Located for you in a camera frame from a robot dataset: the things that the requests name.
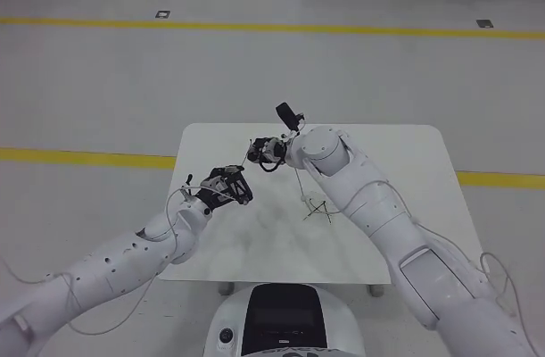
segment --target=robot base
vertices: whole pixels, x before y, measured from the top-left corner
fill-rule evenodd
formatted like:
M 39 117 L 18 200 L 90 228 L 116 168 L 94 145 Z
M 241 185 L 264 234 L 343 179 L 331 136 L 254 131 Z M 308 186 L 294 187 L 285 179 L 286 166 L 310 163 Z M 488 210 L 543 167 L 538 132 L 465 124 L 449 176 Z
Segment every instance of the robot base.
M 228 297 L 212 319 L 203 356 L 240 357 L 288 347 L 365 356 L 349 307 L 325 290 L 300 284 L 259 284 Z

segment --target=table leg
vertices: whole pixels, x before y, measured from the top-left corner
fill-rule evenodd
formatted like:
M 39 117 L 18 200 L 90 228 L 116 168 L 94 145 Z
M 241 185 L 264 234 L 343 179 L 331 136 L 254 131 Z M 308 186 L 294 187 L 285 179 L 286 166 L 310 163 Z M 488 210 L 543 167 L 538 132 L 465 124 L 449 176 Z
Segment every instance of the table leg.
M 383 284 L 368 285 L 367 292 L 373 297 L 381 297 L 385 293 L 385 288 Z
M 235 283 L 221 282 L 219 283 L 219 294 L 221 296 L 229 296 L 235 292 Z

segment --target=table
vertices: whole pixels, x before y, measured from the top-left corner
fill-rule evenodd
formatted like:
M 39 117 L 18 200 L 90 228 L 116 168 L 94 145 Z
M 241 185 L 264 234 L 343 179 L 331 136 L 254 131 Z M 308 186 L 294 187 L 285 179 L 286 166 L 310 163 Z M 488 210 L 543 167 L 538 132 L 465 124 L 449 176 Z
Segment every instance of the table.
M 427 227 L 449 237 L 478 261 L 482 248 L 441 133 L 424 125 L 331 124 L 347 131 L 400 190 Z M 170 191 L 206 178 L 211 169 L 240 164 L 249 139 L 279 137 L 283 124 L 192 124 L 181 139 Z M 341 214 L 314 214 L 300 200 L 294 169 L 273 173 L 246 161 L 244 177 L 254 194 L 246 206 L 217 209 L 186 263 L 169 265 L 165 280 L 390 284 L 383 257 Z M 305 193 L 322 193 L 299 171 Z

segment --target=floor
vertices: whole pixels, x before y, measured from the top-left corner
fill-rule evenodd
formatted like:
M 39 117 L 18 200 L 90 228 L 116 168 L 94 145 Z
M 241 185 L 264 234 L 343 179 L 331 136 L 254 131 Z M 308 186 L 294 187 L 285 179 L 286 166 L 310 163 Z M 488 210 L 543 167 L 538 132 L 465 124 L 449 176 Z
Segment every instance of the floor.
M 545 1 L 0 0 L 0 17 L 400 29 L 544 31 Z M 431 124 L 456 170 L 545 174 L 545 40 L 0 23 L 0 146 L 175 155 L 193 122 Z M 0 253 L 25 278 L 63 269 L 137 229 L 171 170 L 0 161 Z M 484 250 L 509 266 L 528 330 L 545 346 L 545 190 L 463 187 Z M 447 355 L 389 288 L 325 286 L 350 305 L 368 355 Z M 0 300 L 19 294 L 0 268 Z M 44 357 L 198 356 L 222 298 L 211 282 L 156 281 L 106 336 L 62 329 Z M 134 293 L 75 321 L 120 320 Z

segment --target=black screen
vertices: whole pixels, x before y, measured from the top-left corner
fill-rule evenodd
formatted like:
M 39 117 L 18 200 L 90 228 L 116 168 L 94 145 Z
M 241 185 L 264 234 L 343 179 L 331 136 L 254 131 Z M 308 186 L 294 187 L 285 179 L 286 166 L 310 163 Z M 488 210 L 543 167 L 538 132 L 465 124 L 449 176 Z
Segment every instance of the black screen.
M 303 309 L 254 309 L 257 325 L 313 326 L 314 313 Z

